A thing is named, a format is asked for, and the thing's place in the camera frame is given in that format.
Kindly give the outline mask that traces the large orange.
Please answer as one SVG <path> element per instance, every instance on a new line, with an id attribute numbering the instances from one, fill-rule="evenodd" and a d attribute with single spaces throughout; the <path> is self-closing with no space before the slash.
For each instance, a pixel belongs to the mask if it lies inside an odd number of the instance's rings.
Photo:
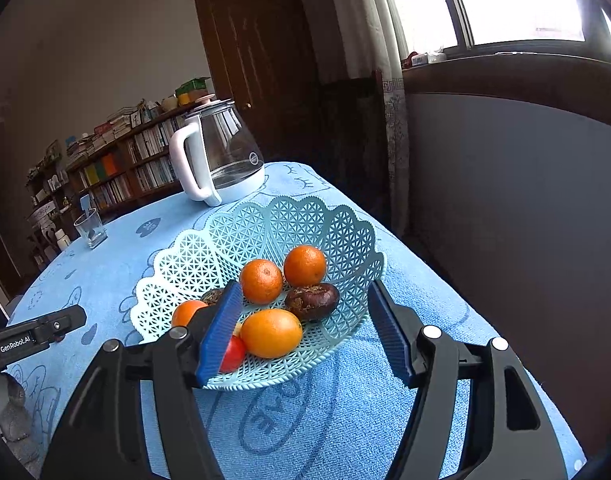
<path id="1" fill-rule="evenodd" d="M 206 307 L 208 307 L 208 304 L 202 300 L 187 300 L 182 302 L 172 314 L 171 326 L 186 326 L 191 322 L 192 317 L 198 310 Z"/>

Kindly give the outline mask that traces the red tomato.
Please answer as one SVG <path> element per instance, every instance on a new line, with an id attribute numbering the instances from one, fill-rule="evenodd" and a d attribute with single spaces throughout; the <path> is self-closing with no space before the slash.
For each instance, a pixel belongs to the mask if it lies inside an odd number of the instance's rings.
<path id="1" fill-rule="evenodd" d="M 228 346 L 225 350 L 225 355 L 220 366 L 220 374 L 233 373 L 238 370 L 246 358 L 247 349 L 243 339 L 238 336 L 232 336 L 228 341 Z"/>

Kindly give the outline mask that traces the white thermos bottle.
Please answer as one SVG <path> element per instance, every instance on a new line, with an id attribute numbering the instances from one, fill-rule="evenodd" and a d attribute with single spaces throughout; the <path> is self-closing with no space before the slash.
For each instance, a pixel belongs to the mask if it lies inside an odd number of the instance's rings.
<path id="1" fill-rule="evenodd" d="M 57 246 L 59 247 L 59 250 L 61 252 L 64 252 L 71 244 L 69 236 L 65 233 L 63 229 L 59 229 L 55 232 L 55 238 Z"/>

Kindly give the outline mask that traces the dark open shelf unit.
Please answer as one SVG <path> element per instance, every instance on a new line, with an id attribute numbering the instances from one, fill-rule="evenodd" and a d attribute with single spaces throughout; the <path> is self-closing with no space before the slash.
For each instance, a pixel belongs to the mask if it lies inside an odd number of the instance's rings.
<path id="1" fill-rule="evenodd" d="M 58 231 L 70 242 L 78 237 L 74 228 L 74 188 L 58 141 L 53 141 L 28 170 L 25 189 L 32 201 L 32 211 L 27 217 L 30 258 L 43 271 L 62 251 L 57 241 Z"/>

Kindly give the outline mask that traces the clear drinking glass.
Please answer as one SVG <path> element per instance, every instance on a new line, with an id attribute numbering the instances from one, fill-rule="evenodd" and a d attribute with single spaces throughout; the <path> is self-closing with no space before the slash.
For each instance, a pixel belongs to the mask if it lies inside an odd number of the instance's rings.
<path id="1" fill-rule="evenodd" d="M 92 208 L 81 214 L 74 222 L 74 227 L 91 249 L 102 244 L 107 238 L 106 228 L 96 208 Z"/>

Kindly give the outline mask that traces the teal lattice fruit basket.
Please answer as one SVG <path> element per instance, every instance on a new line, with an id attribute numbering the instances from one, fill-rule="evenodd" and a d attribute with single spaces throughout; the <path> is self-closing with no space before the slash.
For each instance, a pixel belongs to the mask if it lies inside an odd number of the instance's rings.
<path id="1" fill-rule="evenodd" d="M 230 281 L 243 287 L 235 333 L 247 347 L 211 390 L 288 382 L 331 356 L 367 319 L 367 289 L 386 268 L 371 223 L 316 197 L 237 205 L 181 232 L 136 285 L 133 326 L 146 342 L 168 332 L 184 302 L 205 304 Z"/>

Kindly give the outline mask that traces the wooden bookshelf with books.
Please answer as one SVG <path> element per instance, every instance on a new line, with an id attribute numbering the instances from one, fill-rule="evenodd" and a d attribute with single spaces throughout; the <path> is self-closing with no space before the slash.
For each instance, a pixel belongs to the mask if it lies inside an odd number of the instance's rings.
<path id="1" fill-rule="evenodd" d="M 109 220 L 180 192 L 169 142 L 193 107 L 186 104 L 149 120 L 69 165 L 74 208 L 81 210 L 80 200 L 88 196 Z"/>

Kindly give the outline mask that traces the small orange in basket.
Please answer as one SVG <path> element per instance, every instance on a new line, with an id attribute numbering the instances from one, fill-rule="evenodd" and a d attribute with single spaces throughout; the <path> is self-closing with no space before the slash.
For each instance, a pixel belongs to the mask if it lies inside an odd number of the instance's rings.
<path id="1" fill-rule="evenodd" d="M 292 287 L 319 284 L 326 274 L 326 258 L 316 247 L 301 245 L 292 249 L 284 261 L 284 275 Z"/>
<path id="2" fill-rule="evenodd" d="M 251 304 L 270 304 L 283 289 L 283 274 L 272 261 L 255 259 L 240 271 L 240 286 Z"/>

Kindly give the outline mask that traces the dark mangosteen in basket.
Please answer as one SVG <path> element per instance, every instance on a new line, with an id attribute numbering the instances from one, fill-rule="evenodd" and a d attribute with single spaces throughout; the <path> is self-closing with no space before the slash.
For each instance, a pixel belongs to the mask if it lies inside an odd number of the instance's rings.
<path id="1" fill-rule="evenodd" d="M 319 321 L 333 312 L 339 302 L 338 289 L 328 283 L 295 287 L 286 295 L 285 309 L 302 322 Z"/>

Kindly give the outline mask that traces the dark wooden door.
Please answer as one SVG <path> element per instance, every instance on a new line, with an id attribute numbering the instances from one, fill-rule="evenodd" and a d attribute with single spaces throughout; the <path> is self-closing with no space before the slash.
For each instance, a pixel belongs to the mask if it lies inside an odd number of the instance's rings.
<path id="1" fill-rule="evenodd" d="M 195 0 L 217 97 L 232 99 L 267 160 L 313 164 L 319 70 L 302 0 Z"/>

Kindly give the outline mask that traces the beige patterned curtain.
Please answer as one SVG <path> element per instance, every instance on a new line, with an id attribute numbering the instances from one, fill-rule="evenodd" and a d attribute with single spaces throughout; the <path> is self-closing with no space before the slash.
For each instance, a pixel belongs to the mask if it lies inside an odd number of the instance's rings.
<path id="1" fill-rule="evenodd" d="M 351 76 L 375 74 L 385 110 L 392 229 L 409 221 L 409 117 L 402 60 L 406 40 L 394 0 L 333 0 Z"/>

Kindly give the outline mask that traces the window with dark frame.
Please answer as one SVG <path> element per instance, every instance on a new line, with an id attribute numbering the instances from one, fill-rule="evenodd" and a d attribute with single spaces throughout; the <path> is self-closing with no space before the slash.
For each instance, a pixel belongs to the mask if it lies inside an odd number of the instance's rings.
<path id="1" fill-rule="evenodd" d="M 535 52 L 611 63 L 611 16 L 601 0 L 393 2 L 406 53 Z"/>

